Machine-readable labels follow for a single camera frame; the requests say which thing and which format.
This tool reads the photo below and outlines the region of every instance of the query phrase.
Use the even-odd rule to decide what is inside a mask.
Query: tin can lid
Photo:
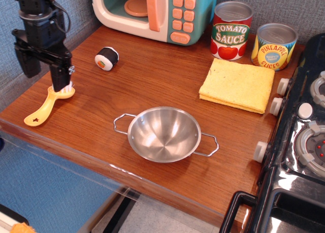
[[[252,8],[239,1],[226,1],[216,5],[214,13],[223,21],[243,21],[253,16]]]
[[[296,42],[298,33],[292,27],[280,23],[268,23],[257,29],[257,35],[270,44],[290,44]]]

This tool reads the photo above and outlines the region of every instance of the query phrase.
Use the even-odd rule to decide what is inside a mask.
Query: black stovetop
[[[325,232],[325,34],[288,82],[257,185],[257,196],[234,194],[220,232],[241,204],[252,207],[244,232]]]

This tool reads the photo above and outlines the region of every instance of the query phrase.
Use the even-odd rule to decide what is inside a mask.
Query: toy sushi roll
[[[118,62],[119,55],[112,47],[104,47],[96,56],[95,63],[104,71],[110,71]]]

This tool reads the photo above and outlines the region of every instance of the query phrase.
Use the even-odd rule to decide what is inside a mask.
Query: wooden countertop
[[[264,115],[199,99],[199,88],[211,66],[208,29],[192,46],[178,46],[100,27],[73,51],[75,95],[57,100],[40,126],[24,124],[26,116],[44,102],[51,85],[47,73],[0,114],[1,129],[54,154],[96,171],[141,193],[220,226],[233,193],[256,195],[261,165],[253,160],[258,141],[268,142],[276,123],[269,114],[281,78],[290,78],[304,46],[297,45],[289,66],[276,72]],[[251,64],[254,37],[239,63]],[[117,50],[119,62],[105,72],[94,62],[106,46]],[[123,113],[139,114],[158,106],[190,113],[202,132],[215,135],[220,149],[211,157],[192,156],[174,163],[140,157],[127,136],[113,129]],[[131,119],[119,123],[127,131]],[[215,148],[203,136],[197,149]],[[236,220],[243,222],[245,212]]]

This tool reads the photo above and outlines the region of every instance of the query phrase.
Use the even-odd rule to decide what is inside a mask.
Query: folded towel
[[[200,98],[264,114],[274,73],[273,69],[215,58],[200,88]]]

